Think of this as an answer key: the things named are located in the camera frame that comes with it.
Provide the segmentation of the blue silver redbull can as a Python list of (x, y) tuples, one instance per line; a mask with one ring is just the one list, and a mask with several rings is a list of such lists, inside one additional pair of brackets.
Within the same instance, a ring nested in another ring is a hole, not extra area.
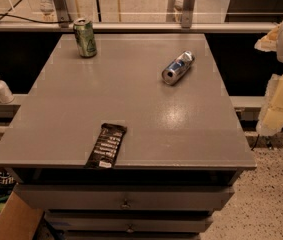
[(168, 85), (176, 84), (190, 69), (195, 57), (191, 51), (184, 51), (163, 71), (162, 79)]

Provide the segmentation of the black rxbar chocolate bar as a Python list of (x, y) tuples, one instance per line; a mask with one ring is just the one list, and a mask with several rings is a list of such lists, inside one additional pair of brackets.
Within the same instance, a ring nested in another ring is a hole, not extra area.
[(126, 132), (127, 128), (125, 126), (103, 123), (85, 168), (112, 168), (116, 163)]

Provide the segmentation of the green soda can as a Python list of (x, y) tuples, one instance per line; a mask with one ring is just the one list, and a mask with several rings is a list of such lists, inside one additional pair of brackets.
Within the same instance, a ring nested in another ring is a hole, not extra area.
[(79, 55), (84, 58), (95, 56), (97, 47), (92, 22), (85, 18), (78, 18), (74, 21), (73, 30)]

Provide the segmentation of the grey drawer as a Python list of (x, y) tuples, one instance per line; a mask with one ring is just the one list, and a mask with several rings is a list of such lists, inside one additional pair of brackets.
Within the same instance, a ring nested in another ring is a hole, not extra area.
[(216, 186), (21, 185), (14, 192), (44, 210), (215, 211), (234, 194)]
[(47, 213), (45, 219), (64, 231), (200, 233), (212, 224), (210, 216), (193, 213)]

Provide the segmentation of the top grey drawer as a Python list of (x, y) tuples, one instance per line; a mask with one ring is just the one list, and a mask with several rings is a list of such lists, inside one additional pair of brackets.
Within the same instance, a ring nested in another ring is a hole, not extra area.
[(216, 186), (21, 185), (14, 192), (44, 210), (215, 211), (234, 194)]

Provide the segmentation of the white pump lotion bottle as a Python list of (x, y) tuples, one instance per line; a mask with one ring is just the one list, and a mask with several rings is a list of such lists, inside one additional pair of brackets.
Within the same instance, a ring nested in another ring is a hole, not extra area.
[(14, 100), (14, 96), (9, 88), (9, 86), (0, 80), (0, 102), (3, 104), (10, 103)]

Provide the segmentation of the cardboard box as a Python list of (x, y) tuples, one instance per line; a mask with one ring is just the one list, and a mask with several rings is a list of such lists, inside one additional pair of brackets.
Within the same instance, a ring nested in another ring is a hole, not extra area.
[(31, 208), (14, 192), (0, 212), (0, 240), (33, 240), (43, 211)]

